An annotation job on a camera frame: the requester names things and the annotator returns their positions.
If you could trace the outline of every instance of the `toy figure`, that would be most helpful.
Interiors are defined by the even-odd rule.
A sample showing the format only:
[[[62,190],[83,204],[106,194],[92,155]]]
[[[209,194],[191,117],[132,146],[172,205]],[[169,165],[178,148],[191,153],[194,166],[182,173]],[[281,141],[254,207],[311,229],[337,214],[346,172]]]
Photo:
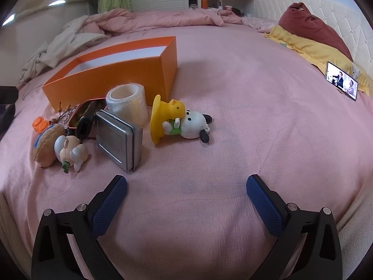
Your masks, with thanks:
[[[59,124],[52,124],[46,129],[42,129],[42,133],[36,139],[34,148],[32,149],[34,160],[41,167],[48,167],[55,161],[55,141],[62,135],[65,136],[66,132]]]
[[[210,140],[208,124],[211,122],[212,118],[209,115],[187,110],[183,118],[163,122],[162,128],[165,135],[180,134],[186,139],[200,138],[203,143],[208,143]]]
[[[70,166],[78,172],[85,161],[88,160],[88,150],[75,136],[60,136],[55,141],[55,155],[62,163],[63,171],[68,174]]]
[[[178,100],[169,103],[161,101],[161,96],[156,95],[153,102],[152,117],[150,118],[150,135],[154,144],[158,144],[165,135],[162,123],[185,116],[185,106]]]

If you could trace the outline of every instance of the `orange box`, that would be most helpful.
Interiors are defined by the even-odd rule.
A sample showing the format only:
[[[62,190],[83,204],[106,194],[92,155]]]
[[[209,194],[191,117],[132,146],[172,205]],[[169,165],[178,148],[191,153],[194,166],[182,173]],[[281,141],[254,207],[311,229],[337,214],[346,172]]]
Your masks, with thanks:
[[[139,83],[147,105],[156,95],[170,100],[178,70],[176,37],[142,39],[102,48],[76,57],[51,77],[42,89],[58,111],[87,100],[105,98],[115,86]]]

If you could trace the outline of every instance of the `tufted headboard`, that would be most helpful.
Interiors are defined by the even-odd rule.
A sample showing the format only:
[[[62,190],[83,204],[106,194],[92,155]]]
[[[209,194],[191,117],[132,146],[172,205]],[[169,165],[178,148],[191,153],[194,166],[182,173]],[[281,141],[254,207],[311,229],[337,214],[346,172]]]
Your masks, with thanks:
[[[354,62],[373,79],[373,30],[359,8],[333,0],[255,0],[254,16],[278,21],[294,2],[303,2],[312,14],[333,27]]]

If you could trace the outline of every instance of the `phone screen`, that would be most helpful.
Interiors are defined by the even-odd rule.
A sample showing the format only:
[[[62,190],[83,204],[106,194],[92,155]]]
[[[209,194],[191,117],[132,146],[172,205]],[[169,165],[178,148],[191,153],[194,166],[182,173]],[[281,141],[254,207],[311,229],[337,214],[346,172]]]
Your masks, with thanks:
[[[328,62],[326,65],[326,80],[356,101],[358,83],[340,68]]]

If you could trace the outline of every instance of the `blue gripper pad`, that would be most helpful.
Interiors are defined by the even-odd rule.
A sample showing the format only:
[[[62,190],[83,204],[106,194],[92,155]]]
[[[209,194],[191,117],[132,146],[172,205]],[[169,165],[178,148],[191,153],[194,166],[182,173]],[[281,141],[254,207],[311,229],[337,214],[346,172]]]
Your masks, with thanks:
[[[247,179],[246,192],[267,231],[273,236],[280,237],[283,232],[284,220],[283,216],[270,199],[270,193],[274,192],[265,185],[258,175],[252,175]]]
[[[117,175],[103,192],[99,192],[93,198],[91,203],[97,200],[101,205],[93,208],[96,210],[93,215],[88,215],[92,235],[96,237],[105,235],[126,194],[126,178]]]

